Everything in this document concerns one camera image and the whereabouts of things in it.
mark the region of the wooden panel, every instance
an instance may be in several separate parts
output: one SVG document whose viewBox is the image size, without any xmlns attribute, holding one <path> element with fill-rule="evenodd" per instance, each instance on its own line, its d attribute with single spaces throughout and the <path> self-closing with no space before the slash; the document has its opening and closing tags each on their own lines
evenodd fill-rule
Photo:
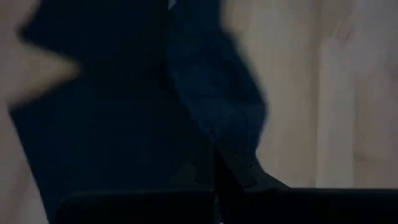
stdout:
<svg viewBox="0 0 398 224">
<path fill-rule="evenodd" d="M 258 158 L 290 186 L 315 185 L 319 1 L 229 0 L 227 20 L 269 101 Z"/>
</svg>

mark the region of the dark jacket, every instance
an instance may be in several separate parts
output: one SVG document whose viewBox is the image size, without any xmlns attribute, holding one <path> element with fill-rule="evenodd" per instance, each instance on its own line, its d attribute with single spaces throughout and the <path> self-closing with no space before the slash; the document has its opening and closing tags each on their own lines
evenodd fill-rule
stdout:
<svg viewBox="0 0 398 224">
<path fill-rule="evenodd" d="M 43 0 L 25 40 L 81 75 L 11 111 L 50 223 L 75 192 L 166 188 L 217 142 L 255 158 L 265 106 L 220 3 Z"/>
</svg>

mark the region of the dark object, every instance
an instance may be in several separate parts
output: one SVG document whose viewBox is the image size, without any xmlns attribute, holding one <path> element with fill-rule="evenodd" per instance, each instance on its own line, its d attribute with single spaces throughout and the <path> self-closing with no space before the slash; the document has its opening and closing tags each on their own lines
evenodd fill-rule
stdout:
<svg viewBox="0 0 398 224">
<path fill-rule="evenodd" d="M 197 174 L 213 176 L 213 173 L 203 171 L 203 166 L 191 161 L 180 170 L 179 178 L 174 180 L 178 182 L 174 191 L 125 192 L 122 195 L 97 194 L 94 197 L 84 195 L 73 198 L 64 202 L 57 223 L 80 224 L 90 221 L 117 224 L 130 220 L 137 224 L 218 223 L 218 202 L 224 224 L 398 221 L 396 190 L 290 189 L 264 173 L 258 164 L 250 165 L 244 159 L 232 158 L 224 149 L 213 152 L 214 181 L 203 183 L 200 178 L 202 175 Z"/>
<path fill-rule="evenodd" d="M 214 223 L 209 190 L 130 191 L 74 195 L 62 203 L 57 224 Z"/>
<path fill-rule="evenodd" d="M 11 111 L 51 224 L 70 194 L 167 190 L 215 142 L 255 161 L 265 104 L 221 31 L 220 2 L 174 9 L 166 0 L 43 0 L 22 30 L 81 68 Z"/>
</svg>

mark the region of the dark clothing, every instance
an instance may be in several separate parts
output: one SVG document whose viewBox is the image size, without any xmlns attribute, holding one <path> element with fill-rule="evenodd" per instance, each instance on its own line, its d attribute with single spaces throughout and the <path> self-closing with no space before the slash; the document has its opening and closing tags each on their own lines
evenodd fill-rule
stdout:
<svg viewBox="0 0 398 224">
<path fill-rule="evenodd" d="M 255 158 L 265 106 L 219 6 L 43 0 L 23 38 L 82 70 L 11 111 L 50 223 L 74 192 L 167 187 L 219 138 Z"/>
</svg>

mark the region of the light wood surface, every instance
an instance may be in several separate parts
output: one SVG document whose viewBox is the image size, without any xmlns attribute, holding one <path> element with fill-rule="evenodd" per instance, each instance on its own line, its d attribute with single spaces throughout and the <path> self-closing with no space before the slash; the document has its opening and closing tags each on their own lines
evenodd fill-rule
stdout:
<svg viewBox="0 0 398 224">
<path fill-rule="evenodd" d="M 46 223 L 7 107 L 73 78 L 76 65 L 22 43 L 36 0 L 0 1 L 0 223 Z M 292 187 L 398 187 L 398 2 L 226 0 L 269 102 L 257 156 Z"/>
</svg>

